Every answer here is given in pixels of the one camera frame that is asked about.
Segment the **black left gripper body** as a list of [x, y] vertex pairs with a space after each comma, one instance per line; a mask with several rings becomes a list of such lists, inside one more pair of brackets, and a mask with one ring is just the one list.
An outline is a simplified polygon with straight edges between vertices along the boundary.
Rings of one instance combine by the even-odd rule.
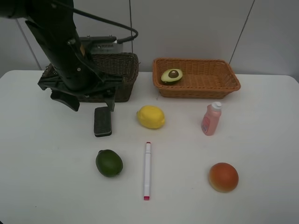
[[88, 98], [93, 95], [115, 94], [123, 85], [122, 77], [109, 75], [100, 71], [94, 64], [84, 63], [54, 63], [54, 70], [62, 80], [62, 84], [55, 81], [42, 81], [41, 89], [51, 89], [69, 95]]

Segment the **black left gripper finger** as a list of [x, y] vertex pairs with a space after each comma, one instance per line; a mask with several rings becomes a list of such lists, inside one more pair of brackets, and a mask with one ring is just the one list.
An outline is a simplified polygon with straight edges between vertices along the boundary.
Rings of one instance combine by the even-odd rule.
[[114, 111], [114, 108], [115, 108], [115, 94], [106, 94], [104, 96], [104, 101], [106, 103], [106, 105], [108, 106], [109, 110], [111, 112]]
[[52, 100], [66, 105], [67, 107], [71, 108], [75, 112], [77, 112], [80, 107], [79, 100], [73, 95], [69, 95], [67, 93], [63, 93], [60, 91], [52, 91], [50, 97]]

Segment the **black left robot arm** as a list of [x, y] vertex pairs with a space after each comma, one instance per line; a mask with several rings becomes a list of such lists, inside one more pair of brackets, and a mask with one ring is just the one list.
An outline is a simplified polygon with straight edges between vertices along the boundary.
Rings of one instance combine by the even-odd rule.
[[71, 0], [2, 0], [3, 18], [25, 18], [26, 24], [56, 72], [38, 85], [51, 89], [51, 99], [78, 111], [79, 98], [101, 95], [114, 111], [115, 92], [122, 78], [100, 71], [87, 55], [73, 21]]

